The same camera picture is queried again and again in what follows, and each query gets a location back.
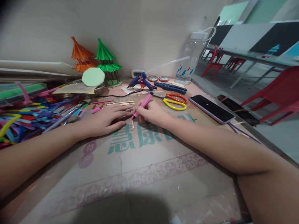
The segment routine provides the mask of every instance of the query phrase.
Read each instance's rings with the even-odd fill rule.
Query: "blue pliers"
[[[170,91],[175,91],[180,94],[185,95],[187,93],[187,89],[184,89],[182,87],[166,84],[166,83],[159,83],[159,82],[154,82],[154,85],[157,87],[161,87],[164,90],[170,90]]]

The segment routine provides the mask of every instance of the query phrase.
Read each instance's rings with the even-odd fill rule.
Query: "cable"
[[[246,132],[244,132],[244,131],[242,131],[241,129],[239,129],[239,128],[237,128],[235,125],[233,125],[231,122],[228,122],[227,123],[230,127],[231,127],[231,129],[233,129],[237,134],[238,134],[238,132],[235,130],[235,129],[237,129],[237,130],[239,130],[240,132],[242,132],[243,134],[245,134],[246,136],[248,136],[249,138],[251,138],[251,139],[253,139],[254,141],[256,141],[257,143],[260,143],[258,140],[256,140],[254,137],[252,137],[252,136],[250,136],[249,134],[247,134]]]
[[[142,90],[134,91],[134,92],[131,92],[131,93],[129,93],[129,94],[127,94],[127,95],[124,95],[124,96],[107,95],[107,96],[98,96],[98,97],[108,97],[108,96],[115,96],[115,97],[125,97],[125,96],[131,95],[131,94],[133,94],[133,93],[142,92],[142,91],[143,91],[143,89],[144,89],[144,87],[142,88]]]

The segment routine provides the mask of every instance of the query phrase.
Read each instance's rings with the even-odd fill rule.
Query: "phone case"
[[[236,118],[235,115],[233,115],[231,112],[229,112],[229,111],[226,110],[228,113],[232,114],[234,117],[233,117],[232,119],[230,119],[230,120],[224,122],[224,121],[220,120],[218,117],[216,117],[215,115],[213,115],[212,113],[210,113],[208,110],[204,109],[202,106],[200,106],[200,105],[199,105],[198,103],[196,103],[194,100],[192,100],[191,97],[189,98],[189,100],[190,100],[194,105],[196,105],[197,107],[199,107],[201,110],[203,110],[206,114],[208,114],[210,117],[212,117],[214,120],[216,120],[216,121],[217,121],[218,123],[220,123],[220,124],[226,124],[226,123],[228,123],[228,122],[230,122],[230,121],[232,121],[233,119]]]

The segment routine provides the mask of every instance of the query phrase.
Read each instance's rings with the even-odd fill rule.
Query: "left hand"
[[[132,116],[133,112],[125,110],[131,109],[133,106],[110,105],[96,112],[90,117],[74,123],[78,131],[82,134],[82,138],[97,137],[109,134],[126,125],[125,121],[118,121],[111,124],[115,119]]]

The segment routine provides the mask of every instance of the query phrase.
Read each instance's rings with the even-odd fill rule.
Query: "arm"
[[[124,110],[131,106],[113,105],[94,115],[0,151],[0,200],[15,190],[39,169],[85,138],[102,136],[126,124],[111,122],[123,116],[131,116]]]
[[[136,110],[237,174],[254,223],[299,222],[299,171],[276,153],[242,135],[171,117],[155,102]]]

